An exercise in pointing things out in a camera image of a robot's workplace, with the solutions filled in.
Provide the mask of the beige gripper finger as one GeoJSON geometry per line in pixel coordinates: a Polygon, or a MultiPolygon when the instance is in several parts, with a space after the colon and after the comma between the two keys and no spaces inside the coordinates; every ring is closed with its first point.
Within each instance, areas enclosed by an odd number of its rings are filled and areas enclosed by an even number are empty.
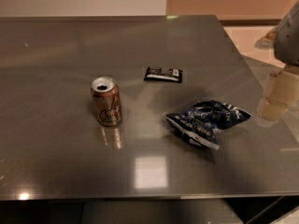
{"type": "Polygon", "coordinates": [[[266,121],[278,121],[298,100],[299,67],[286,64],[278,72],[269,75],[258,106],[258,117],[266,121]]]}

